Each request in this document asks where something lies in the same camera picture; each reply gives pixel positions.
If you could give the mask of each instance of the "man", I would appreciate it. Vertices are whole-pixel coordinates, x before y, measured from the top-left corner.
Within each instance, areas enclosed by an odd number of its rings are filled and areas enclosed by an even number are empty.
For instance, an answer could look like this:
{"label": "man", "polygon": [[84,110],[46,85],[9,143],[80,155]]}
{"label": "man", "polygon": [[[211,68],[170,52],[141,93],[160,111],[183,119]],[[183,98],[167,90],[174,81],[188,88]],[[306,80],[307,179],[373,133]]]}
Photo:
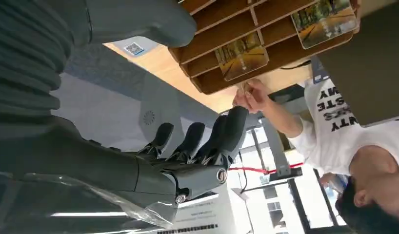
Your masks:
{"label": "man", "polygon": [[330,79],[305,87],[314,123],[273,102],[261,81],[248,84],[251,90],[239,90],[234,105],[261,111],[307,164],[352,176],[336,204],[350,227],[358,234],[399,234],[399,120],[362,128]]}

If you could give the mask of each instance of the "white t-shirt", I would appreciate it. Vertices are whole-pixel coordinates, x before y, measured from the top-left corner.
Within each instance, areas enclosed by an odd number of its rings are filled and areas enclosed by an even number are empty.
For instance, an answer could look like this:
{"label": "white t-shirt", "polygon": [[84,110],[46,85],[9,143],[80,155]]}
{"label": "white t-shirt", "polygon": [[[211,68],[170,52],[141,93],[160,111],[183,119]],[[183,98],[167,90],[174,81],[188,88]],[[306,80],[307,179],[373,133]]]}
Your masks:
{"label": "white t-shirt", "polygon": [[358,149],[376,145],[389,151],[399,165],[399,120],[361,127],[330,79],[308,82],[304,94],[314,124],[302,120],[303,132],[289,140],[306,163],[325,172],[349,175],[349,164]]}

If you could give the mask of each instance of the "plastic wrap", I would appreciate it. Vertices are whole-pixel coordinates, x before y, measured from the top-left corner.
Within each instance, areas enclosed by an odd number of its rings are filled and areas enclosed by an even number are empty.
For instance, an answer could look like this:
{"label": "plastic wrap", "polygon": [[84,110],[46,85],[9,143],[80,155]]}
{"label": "plastic wrap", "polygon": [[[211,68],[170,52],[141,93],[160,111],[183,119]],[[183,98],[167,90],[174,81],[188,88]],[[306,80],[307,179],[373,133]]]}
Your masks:
{"label": "plastic wrap", "polygon": [[170,215],[170,217],[165,218],[160,215],[162,206],[173,206],[173,204],[167,204],[161,201],[151,204],[146,208],[139,207],[138,205],[126,200],[119,195],[116,195],[108,190],[98,188],[97,186],[90,185],[86,182],[80,181],[78,179],[70,178],[62,175],[39,175],[39,174],[26,174],[26,179],[30,180],[41,180],[41,181],[51,181],[55,183],[61,183],[68,186],[84,186],[86,189],[93,191],[95,194],[99,195],[103,199],[116,204],[121,207],[121,209],[129,216],[137,220],[142,220],[144,222],[169,228],[172,226],[171,221],[175,217],[175,213]]}
{"label": "plastic wrap", "polygon": [[108,190],[62,175],[0,175],[0,234],[137,234],[170,228],[174,206],[146,208]]}

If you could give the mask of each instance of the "barcode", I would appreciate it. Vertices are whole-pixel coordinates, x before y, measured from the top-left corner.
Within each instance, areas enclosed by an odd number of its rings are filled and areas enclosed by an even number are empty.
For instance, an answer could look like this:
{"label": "barcode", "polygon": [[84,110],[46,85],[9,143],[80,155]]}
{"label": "barcode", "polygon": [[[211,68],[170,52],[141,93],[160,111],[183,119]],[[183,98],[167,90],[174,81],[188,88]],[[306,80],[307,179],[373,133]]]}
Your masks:
{"label": "barcode", "polygon": [[131,53],[133,56],[136,56],[142,53],[145,49],[136,44],[136,42],[133,42],[132,44],[126,46],[125,50]]}
{"label": "barcode", "polygon": [[166,230],[166,231],[157,232],[157,234],[188,233],[188,232],[208,230],[214,228],[218,228],[218,224],[209,224],[209,225],[202,225],[202,226],[189,227],[189,228],[179,228],[175,230]]}

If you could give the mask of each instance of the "desk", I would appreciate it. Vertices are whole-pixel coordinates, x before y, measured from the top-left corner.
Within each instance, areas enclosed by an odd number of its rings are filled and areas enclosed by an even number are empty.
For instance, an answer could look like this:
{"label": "desk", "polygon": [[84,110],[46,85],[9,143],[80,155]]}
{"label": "desk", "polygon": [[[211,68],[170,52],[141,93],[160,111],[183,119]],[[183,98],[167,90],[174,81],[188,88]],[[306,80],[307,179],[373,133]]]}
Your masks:
{"label": "desk", "polygon": [[[191,83],[190,79],[182,72],[168,49],[163,45],[159,45],[149,53],[136,58],[126,54],[112,43],[107,43],[105,46],[217,113],[221,113],[232,107],[232,101],[237,91],[236,86],[211,95],[200,93]],[[310,76],[310,66],[306,66],[294,70],[275,70],[262,74],[259,78],[265,79],[265,83],[271,92],[275,92],[304,81],[310,78]]]}

